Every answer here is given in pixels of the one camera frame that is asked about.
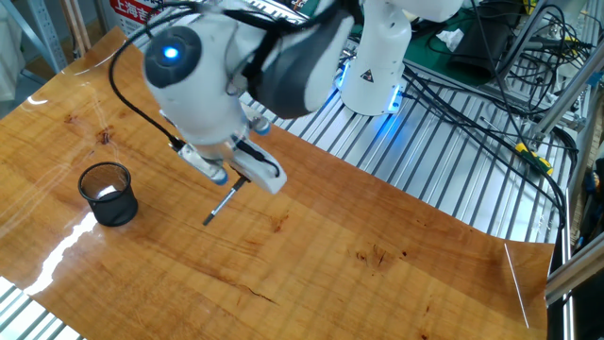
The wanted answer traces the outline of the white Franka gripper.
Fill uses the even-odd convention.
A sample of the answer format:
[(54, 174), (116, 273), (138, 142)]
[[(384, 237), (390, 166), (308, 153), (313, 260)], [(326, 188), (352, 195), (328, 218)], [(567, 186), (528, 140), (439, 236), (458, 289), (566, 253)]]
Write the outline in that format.
[(243, 175), (237, 177), (236, 184), (252, 181), (262, 190), (274, 195), (287, 182), (287, 174), (278, 161), (249, 140), (237, 142), (233, 155), (227, 162)]

